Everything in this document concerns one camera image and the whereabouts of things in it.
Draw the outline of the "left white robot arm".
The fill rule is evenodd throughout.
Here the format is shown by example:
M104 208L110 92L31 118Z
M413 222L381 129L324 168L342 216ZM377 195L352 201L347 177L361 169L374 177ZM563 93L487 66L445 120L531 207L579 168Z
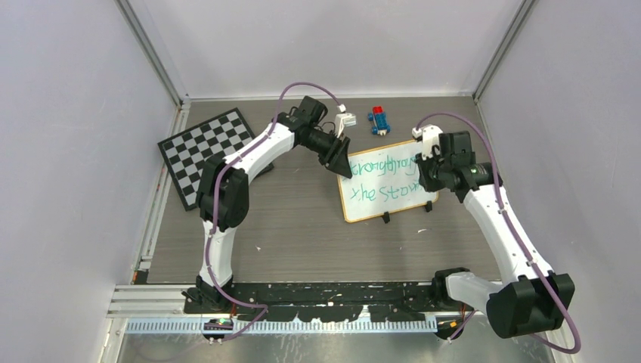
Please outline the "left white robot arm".
M196 279L199 298L214 313L232 301L231 254L238 226L249 212L249 186L278 157L302 146L318 156L327 170L352 177L348 161L350 138L340 129L320 127L327 114L322 102L306 96L290 112L280 112L247 146L226 157L211 156L203 167L197 206L204 229L203 265Z

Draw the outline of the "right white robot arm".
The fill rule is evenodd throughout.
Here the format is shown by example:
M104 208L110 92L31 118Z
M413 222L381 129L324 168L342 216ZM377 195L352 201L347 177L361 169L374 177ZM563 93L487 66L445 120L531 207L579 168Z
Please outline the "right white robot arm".
M446 133L427 125L412 131L421 144L415 156L426 191L448 189L480 227L497 262L502 283L449 268L432 279L432 302L441 310L458 303L482 312L501 338L559 329L574 295L574 282L557 274L538 253L513 215L506 190L491 163L479 163L467 131Z

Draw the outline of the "yellow framed whiteboard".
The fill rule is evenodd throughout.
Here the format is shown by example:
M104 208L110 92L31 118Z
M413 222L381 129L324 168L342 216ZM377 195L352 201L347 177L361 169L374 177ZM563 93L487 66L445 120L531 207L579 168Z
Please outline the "yellow framed whiteboard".
M338 176L344 219L360 222L438 200L419 183L415 158L422 146L415 141L376 147L348 155L352 177Z

